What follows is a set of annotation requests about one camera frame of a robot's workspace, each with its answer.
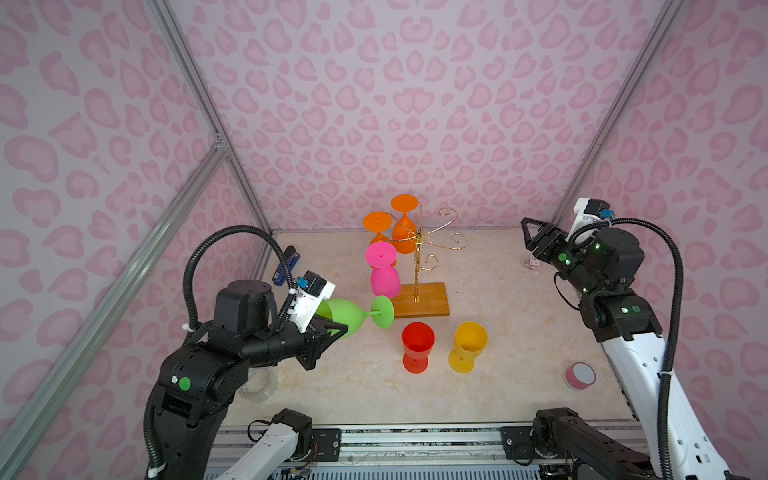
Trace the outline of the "green plastic wine glass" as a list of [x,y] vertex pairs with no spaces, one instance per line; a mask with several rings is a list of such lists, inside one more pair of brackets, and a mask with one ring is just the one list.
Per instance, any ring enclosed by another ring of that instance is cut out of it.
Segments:
[[348,329],[345,337],[354,334],[366,318],[371,318],[381,329],[389,328],[395,318],[394,306],[386,296],[376,296],[368,309],[364,309],[350,300],[323,300],[316,314],[334,323],[346,325]]

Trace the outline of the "red plastic wine glass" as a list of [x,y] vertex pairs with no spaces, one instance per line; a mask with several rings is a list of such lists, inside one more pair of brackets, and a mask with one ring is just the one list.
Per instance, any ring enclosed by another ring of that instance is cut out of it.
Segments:
[[425,323],[413,322],[404,328],[401,339],[404,368],[412,374],[423,373],[428,368],[429,354],[436,341],[434,331]]

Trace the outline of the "yellow plastic wine glass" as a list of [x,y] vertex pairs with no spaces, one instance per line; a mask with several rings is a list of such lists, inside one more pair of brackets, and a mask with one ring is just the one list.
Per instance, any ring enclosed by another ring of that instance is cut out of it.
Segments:
[[479,323],[468,321],[458,326],[454,335],[454,347],[449,355],[449,366],[457,373],[473,370],[476,358],[488,344],[488,333]]

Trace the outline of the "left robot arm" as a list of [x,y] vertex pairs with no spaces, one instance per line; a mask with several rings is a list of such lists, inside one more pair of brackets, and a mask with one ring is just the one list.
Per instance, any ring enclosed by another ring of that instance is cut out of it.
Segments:
[[250,369],[294,358],[312,370],[349,331],[347,325],[318,314],[316,301],[328,282],[314,272],[299,278],[286,272],[289,291],[281,306],[269,284],[233,281],[218,292],[212,319],[201,321],[193,289],[195,271],[216,242],[235,234],[261,238],[281,267],[289,267],[275,239],[250,225],[220,229],[191,254],[182,277],[186,336],[162,362],[143,414],[148,479],[202,478],[216,434]]

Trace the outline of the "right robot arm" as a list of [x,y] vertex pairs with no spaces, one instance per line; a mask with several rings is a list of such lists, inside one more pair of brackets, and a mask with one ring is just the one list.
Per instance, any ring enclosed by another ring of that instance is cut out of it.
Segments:
[[[567,453],[577,467],[605,479],[732,479],[734,473],[705,433],[674,372],[684,287],[682,255],[659,226],[635,218],[605,218],[567,234],[556,225],[524,218],[524,243],[581,296],[584,325],[606,354],[649,452],[619,444],[566,407],[540,410],[531,444],[541,456]],[[645,254],[627,226],[658,235],[670,250],[673,293],[662,327],[650,303],[631,287]]]

